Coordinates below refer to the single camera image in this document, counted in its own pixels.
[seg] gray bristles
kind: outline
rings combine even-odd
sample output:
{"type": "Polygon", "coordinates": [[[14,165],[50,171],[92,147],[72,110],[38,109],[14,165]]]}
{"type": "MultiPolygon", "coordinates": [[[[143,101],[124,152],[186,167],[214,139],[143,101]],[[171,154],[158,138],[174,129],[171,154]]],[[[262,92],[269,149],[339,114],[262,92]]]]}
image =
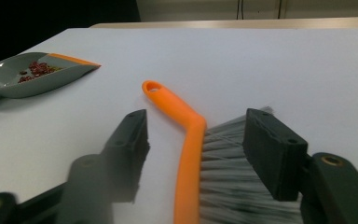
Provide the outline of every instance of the gray bristles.
{"type": "MultiPolygon", "coordinates": [[[[272,114],[272,108],[261,110],[272,114]]],[[[272,199],[242,149],[245,116],[209,129],[200,173],[201,224],[303,223],[299,201],[272,199]]]]}

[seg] brush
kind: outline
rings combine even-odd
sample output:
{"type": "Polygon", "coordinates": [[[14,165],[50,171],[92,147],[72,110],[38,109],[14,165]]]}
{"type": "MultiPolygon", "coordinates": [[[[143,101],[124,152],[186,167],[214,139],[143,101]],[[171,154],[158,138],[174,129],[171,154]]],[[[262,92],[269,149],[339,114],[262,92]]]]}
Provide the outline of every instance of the brush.
{"type": "MultiPolygon", "coordinates": [[[[176,179],[174,224],[302,223],[299,202],[274,201],[243,153],[246,117],[205,132],[206,121],[162,84],[145,95],[186,130],[176,179]]],[[[272,113],[270,107],[262,108],[272,113]]]]}
{"type": "MultiPolygon", "coordinates": [[[[272,114],[271,107],[260,109],[272,114]]],[[[296,202],[275,201],[243,153],[246,116],[208,129],[200,174],[200,223],[302,223],[296,202]]]]}

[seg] table surface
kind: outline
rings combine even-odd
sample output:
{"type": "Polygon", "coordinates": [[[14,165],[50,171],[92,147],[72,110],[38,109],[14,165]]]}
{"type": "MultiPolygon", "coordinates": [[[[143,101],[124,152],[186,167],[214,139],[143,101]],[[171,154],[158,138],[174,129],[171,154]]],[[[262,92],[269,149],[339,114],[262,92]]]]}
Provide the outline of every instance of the table surface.
{"type": "Polygon", "coordinates": [[[145,98],[141,85],[148,79],[180,95],[209,127],[243,115],[246,108],[271,106],[309,142],[309,154],[338,154],[358,169],[358,27],[187,29],[180,24],[68,29],[26,50],[102,66],[55,91],[0,98],[0,191],[15,192],[24,202],[61,184],[72,161],[99,153],[125,115],[146,109],[151,150],[141,187],[134,204],[114,205],[115,223],[171,223],[184,131],[145,98]]]}

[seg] dark background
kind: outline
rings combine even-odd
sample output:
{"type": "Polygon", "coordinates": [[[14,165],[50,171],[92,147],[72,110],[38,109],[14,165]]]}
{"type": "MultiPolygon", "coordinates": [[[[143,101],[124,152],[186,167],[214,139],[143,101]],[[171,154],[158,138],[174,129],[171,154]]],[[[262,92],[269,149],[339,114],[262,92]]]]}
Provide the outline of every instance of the dark background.
{"type": "Polygon", "coordinates": [[[67,28],[140,21],[136,0],[0,1],[0,61],[67,28]]]}

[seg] dustpan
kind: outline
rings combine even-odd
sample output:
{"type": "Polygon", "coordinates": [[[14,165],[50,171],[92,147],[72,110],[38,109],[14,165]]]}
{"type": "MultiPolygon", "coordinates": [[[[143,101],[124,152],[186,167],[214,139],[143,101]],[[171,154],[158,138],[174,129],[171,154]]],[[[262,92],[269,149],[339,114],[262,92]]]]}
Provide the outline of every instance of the dustpan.
{"type": "Polygon", "coordinates": [[[52,91],[99,67],[57,53],[19,54],[0,62],[0,96],[23,98],[52,91]]]}

